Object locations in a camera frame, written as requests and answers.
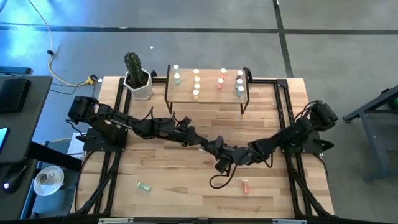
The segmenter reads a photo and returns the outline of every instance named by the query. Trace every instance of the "black desk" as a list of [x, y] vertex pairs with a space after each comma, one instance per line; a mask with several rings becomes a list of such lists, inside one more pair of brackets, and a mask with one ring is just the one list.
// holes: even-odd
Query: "black desk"
[[26, 78], [31, 81], [24, 107], [20, 113], [0, 114], [0, 127], [10, 132], [0, 152], [0, 181], [11, 164], [24, 161], [27, 171], [19, 189], [5, 194], [0, 189], [0, 220], [17, 220], [24, 208], [26, 195], [34, 178], [37, 161], [48, 162], [71, 170], [80, 170], [81, 160], [32, 142], [52, 77], [0, 77], [0, 88], [10, 78]]

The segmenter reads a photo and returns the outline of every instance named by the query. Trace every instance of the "cactus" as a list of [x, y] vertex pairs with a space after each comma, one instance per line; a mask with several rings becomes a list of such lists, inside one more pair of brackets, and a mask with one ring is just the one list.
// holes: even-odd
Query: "cactus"
[[124, 63], [126, 64], [129, 75], [127, 77], [126, 83], [136, 89], [146, 85], [148, 81], [148, 75], [143, 74], [141, 70], [141, 62], [139, 57], [134, 52], [129, 52], [124, 56]]

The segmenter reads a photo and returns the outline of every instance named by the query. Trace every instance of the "wooden tabletop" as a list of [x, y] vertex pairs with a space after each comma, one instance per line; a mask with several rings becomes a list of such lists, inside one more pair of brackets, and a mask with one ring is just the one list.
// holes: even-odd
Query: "wooden tabletop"
[[221, 70], [218, 69], [200, 69], [199, 97], [193, 99], [195, 74], [193, 69], [179, 69], [181, 84], [175, 83], [175, 70], [170, 69], [169, 87], [167, 88], [167, 101], [170, 103], [246, 103], [248, 95], [246, 93], [246, 80], [243, 79], [242, 86], [244, 91], [242, 96], [236, 96], [236, 73], [238, 70], [227, 70], [224, 78], [223, 88], [217, 89], [217, 79], [221, 76]]
[[[104, 77], [99, 101], [114, 106], [120, 77]], [[303, 79], [288, 79], [294, 113], [307, 104]], [[142, 118], [154, 107], [154, 116], [169, 116], [164, 101], [165, 84], [154, 83], [149, 101], [131, 101], [130, 115]], [[239, 105], [176, 104], [177, 119], [189, 116], [198, 134], [214, 139], [224, 137], [228, 144], [245, 146], [247, 142], [266, 138], [277, 132], [279, 119], [274, 87], [250, 84], [251, 100], [244, 115]], [[123, 91], [121, 109], [124, 107]], [[86, 162], [78, 189], [78, 207], [91, 196], [98, 185], [103, 152], [94, 153]], [[114, 193], [112, 216], [130, 217], [216, 217], [216, 218], [293, 218], [286, 162], [280, 150], [274, 153], [274, 166], [252, 164], [237, 168], [231, 183], [219, 190], [209, 186], [209, 179], [218, 174], [212, 155], [197, 147], [182, 147], [160, 139], [143, 140], [129, 131], [126, 151], [122, 154]], [[324, 208], [333, 213], [328, 184], [322, 163], [313, 155], [303, 154], [309, 189]], [[244, 195], [242, 180], [249, 182]], [[225, 178], [215, 181], [222, 184]], [[137, 189], [137, 183], [152, 190]], [[108, 188], [103, 197], [104, 209]], [[304, 212], [301, 190], [300, 207]]]

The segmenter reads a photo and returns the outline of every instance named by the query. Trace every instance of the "white pot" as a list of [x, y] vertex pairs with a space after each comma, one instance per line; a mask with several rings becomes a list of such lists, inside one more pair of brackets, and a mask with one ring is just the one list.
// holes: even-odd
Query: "white pot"
[[134, 97], [134, 99], [136, 100], [149, 100], [150, 96], [152, 96], [152, 94], [154, 94], [154, 88], [152, 87], [152, 77], [150, 76], [150, 73], [148, 73], [147, 71], [142, 71], [146, 74], [148, 74], [148, 82], [145, 86], [137, 88], [137, 89], [133, 89], [131, 88], [127, 83], [127, 76], [129, 75], [129, 72], [126, 72], [126, 76], [124, 77], [124, 86], [127, 87], [132, 94], [132, 97]]

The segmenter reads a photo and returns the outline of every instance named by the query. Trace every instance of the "gray floor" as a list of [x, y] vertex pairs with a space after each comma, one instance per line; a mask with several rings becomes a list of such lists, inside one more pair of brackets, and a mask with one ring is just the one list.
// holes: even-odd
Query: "gray floor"
[[[271, 0], [35, 0], [51, 25], [103, 27], [215, 27], [275, 29]], [[279, 0], [286, 29], [398, 29], [395, 0]], [[9, 1], [0, 22], [42, 24], [23, 0]], [[123, 55], [135, 51], [144, 67], [164, 75], [167, 64], [182, 67], [241, 68], [256, 77], [286, 77], [278, 34], [90, 33], [54, 32], [58, 51], [53, 69], [70, 82], [92, 73], [124, 75]], [[341, 118], [380, 91], [397, 85], [396, 35], [286, 35], [295, 78], [304, 78], [310, 100], [327, 102]], [[29, 66], [34, 75], [47, 70], [49, 36], [29, 30], [0, 31], [1, 65]], [[72, 91], [71, 88], [53, 87]], [[91, 95], [92, 87], [76, 91]], [[50, 93], [34, 140], [69, 137], [63, 122], [73, 96]], [[398, 222], [398, 177], [366, 184], [375, 163], [362, 124], [340, 122], [322, 133], [335, 143], [325, 153], [330, 192], [337, 215]]]

